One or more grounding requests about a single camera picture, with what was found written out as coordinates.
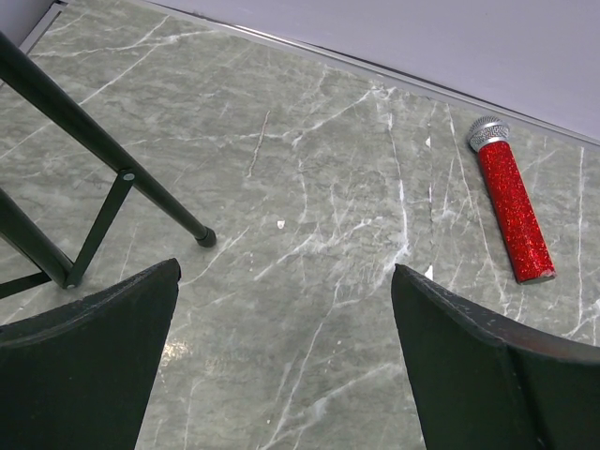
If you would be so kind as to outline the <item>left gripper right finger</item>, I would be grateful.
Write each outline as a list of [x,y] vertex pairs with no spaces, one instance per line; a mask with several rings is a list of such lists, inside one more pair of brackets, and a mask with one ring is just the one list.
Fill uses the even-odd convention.
[[513,321],[406,265],[391,297],[428,449],[598,448],[598,348]]

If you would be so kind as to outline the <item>red cylindrical tube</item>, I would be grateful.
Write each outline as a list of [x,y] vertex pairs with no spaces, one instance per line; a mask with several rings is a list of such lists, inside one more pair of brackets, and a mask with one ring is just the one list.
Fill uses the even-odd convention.
[[483,116],[472,123],[467,142],[477,156],[516,282],[540,283],[555,278],[556,270],[509,135],[502,119]]

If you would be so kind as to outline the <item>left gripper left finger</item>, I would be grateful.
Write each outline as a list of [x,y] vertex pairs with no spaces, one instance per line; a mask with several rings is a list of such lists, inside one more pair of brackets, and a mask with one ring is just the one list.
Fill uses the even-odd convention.
[[134,448],[180,277],[169,259],[2,326],[2,448]]

